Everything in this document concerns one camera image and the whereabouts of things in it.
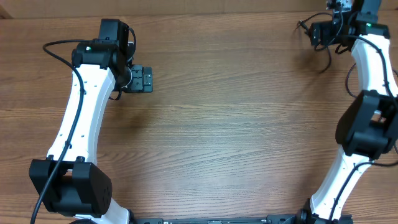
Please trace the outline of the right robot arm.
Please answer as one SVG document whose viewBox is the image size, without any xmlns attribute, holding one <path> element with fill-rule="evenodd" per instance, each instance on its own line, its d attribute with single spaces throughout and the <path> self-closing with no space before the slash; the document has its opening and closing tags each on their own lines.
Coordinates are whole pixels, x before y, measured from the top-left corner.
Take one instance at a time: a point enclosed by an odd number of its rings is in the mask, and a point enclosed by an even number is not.
<svg viewBox="0 0 398 224">
<path fill-rule="evenodd" d="M 338 153 L 320 188 L 306 201 L 294 223 L 352 223 L 342 208 L 356 183 L 378 166 L 397 141 L 397 84 L 389 58 L 390 33 L 378 23 L 380 1 L 327 1 L 330 21 L 305 27 L 316 51 L 336 45 L 351 52 L 360 92 L 340 118 Z"/>
</svg>

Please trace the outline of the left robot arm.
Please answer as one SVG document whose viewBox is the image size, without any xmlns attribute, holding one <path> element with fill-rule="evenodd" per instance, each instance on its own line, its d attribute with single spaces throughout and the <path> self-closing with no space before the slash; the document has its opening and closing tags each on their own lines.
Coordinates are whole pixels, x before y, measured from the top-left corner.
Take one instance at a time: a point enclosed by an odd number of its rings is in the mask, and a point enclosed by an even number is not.
<svg viewBox="0 0 398 224">
<path fill-rule="evenodd" d="M 98 167 L 97 146 L 112 93 L 150 93 L 150 67 L 133 62 L 136 35 L 118 19 L 103 19 L 99 35 L 77 40 L 67 65 L 72 88 L 57 137 L 44 159 L 34 159 L 29 177 L 40 207 L 72 217 L 74 223 L 134 223 L 133 213 L 113 199 L 111 179 Z"/>
</svg>

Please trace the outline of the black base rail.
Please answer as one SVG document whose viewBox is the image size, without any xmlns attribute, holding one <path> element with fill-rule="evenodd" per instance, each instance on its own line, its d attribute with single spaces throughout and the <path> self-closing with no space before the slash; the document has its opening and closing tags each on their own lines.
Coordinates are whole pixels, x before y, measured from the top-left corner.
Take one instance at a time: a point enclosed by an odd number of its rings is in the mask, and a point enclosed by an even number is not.
<svg viewBox="0 0 398 224">
<path fill-rule="evenodd" d="M 246 218 L 135 218 L 133 224 L 293 224 L 295 215 L 268 215 L 266 217 Z"/>
</svg>

